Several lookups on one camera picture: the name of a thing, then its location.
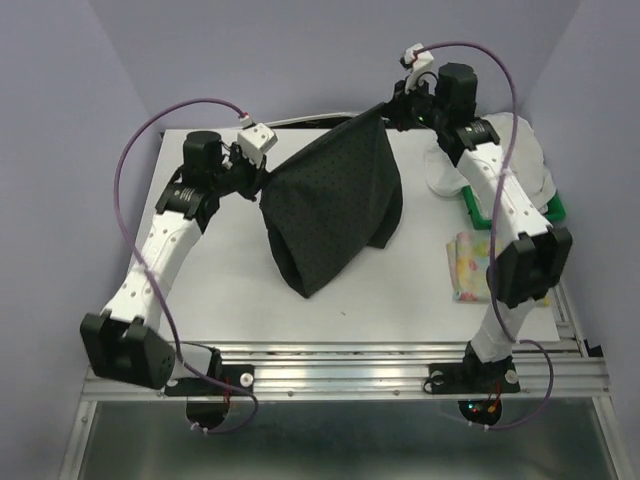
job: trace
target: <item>aluminum frame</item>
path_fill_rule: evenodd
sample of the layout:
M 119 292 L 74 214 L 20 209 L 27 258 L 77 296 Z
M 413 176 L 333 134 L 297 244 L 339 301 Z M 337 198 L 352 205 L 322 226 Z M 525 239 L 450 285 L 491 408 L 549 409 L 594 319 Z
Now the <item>aluminum frame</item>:
M 581 327 L 562 283 L 552 290 L 552 299 L 561 338 L 544 344 L 555 367 L 553 397 L 593 398 L 606 442 L 603 448 L 607 448 L 618 478 L 633 479 L 610 398 L 604 359 L 588 357 Z M 429 375 L 427 364 L 459 360 L 464 354 L 464 343 L 203 343 L 219 348 L 226 363 L 255 365 L 254 392 L 265 402 L 430 401 L 468 397 L 432 396 L 422 391 L 422 381 Z M 529 346 L 516 345 L 514 363 L 523 391 L 505 398 L 543 397 L 548 384 L 544 358 Z M 212 401 L 216 397 L 189 399 Z M 61 479 L 78 478 L 97 402 L 104 401 L 184 402 L 185 397 L 166 397 L 162 392 L 103 380 L 89 370 Z

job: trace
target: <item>wall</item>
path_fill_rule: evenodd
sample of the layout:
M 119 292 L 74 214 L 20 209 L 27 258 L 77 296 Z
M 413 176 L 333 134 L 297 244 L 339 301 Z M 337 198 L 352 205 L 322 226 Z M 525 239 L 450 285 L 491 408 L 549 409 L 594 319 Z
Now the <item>wall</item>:
M 584 0 L 525 110 L 568 209 L 568 287 L 640 472 L 638 18 L 637 0 Z
M 397 60 L 416 42 L 471 40 L 504 58 L 524 96 L 579 0 L 89 0 L 150 112 L 196 96 L 221 96 L 258 118 L 364 110 L 390 98 Z M 482 82 L 481 109 L 508 106 L 498 68 L 466 49 Z M 198 107 L 165 125 L 229 125 Z
M 0 15 L 0 477 L 57 478 L 87 361 L 78 328 L 127 266 L 111 207 L 127 136 L 146 119 L 84 0 Z M 141 215 L 157 137 L 131 158 Z

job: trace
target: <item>colorful cloth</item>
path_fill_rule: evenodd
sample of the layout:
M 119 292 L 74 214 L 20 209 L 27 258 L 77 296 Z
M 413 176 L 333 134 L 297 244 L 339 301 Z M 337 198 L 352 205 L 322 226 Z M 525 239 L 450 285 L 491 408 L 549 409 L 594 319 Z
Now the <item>colorful cloth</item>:
M 489 268 L 490 234 L 485 231 L 461 232 L 447 244 L 453 299 L 459 302 L 491 301 L 486 272 Z M 496 255 L 502 251 L 496 242 Z M 538 302 L 550 305 L 548 296 Z

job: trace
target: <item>white cloth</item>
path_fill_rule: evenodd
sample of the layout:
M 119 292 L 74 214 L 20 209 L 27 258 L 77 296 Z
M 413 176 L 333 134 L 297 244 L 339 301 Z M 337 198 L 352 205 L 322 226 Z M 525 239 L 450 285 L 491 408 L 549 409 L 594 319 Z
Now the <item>white cloth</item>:
M 483 118 L 491 122 L 500 137 L 502 148 L 506 149 L 511 140 L 513 115 L 495 113 Z M 429 135 L 429 145 L 424 154 L 427 185 L 443 197 L 456 195 L 463 187 L 469 185 L 469 182 L 456 170 L 449 157 L 438 146 L 435 132 L 430 131 Z M 518 117 L 518 137 L 509 165 L 531 202 L 541 213 L 546 213 L 547 203 L 556 194 L 556 186 L 551 178 L 551 172 L 544 164 L 542 147 L 536 140 L 531 125 L 520 117 Z M 491 207 L 492 205 L 480 204 L 483 217 L 491 218 Z

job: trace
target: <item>screw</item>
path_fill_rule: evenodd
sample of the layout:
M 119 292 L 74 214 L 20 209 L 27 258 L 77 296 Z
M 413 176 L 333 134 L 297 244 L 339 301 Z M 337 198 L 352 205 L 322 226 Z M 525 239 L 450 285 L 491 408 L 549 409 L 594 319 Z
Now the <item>screw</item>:
M 507 373 L 504 374 L 504 379 L 507 381 L 507 383 L 515 385 L 516 383 L 518 383 L 518 374 L 515 370 L 507 370 Z
M 251 375 L 248 372 L 240 375 L 240 385 L 242 385 L 245 388 L 253 385 L 253 375 Z
M 433 382 L 434 385 L 442 385 L 444 384 L 444 375 L 442 375 L 442 372 L 440 370 L 436 370 L 435 372 L 433 372 L 431 374 L 431 382 Z

